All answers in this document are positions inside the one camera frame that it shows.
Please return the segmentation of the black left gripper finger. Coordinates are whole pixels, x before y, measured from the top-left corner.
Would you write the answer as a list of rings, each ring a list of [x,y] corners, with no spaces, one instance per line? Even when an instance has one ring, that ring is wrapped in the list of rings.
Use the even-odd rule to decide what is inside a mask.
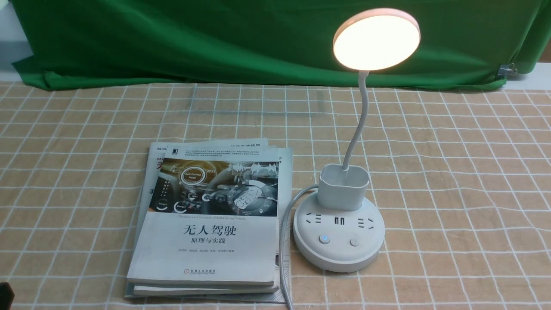
[[[0,283],[0,310],[10,310],[15,294],[8,282]]]

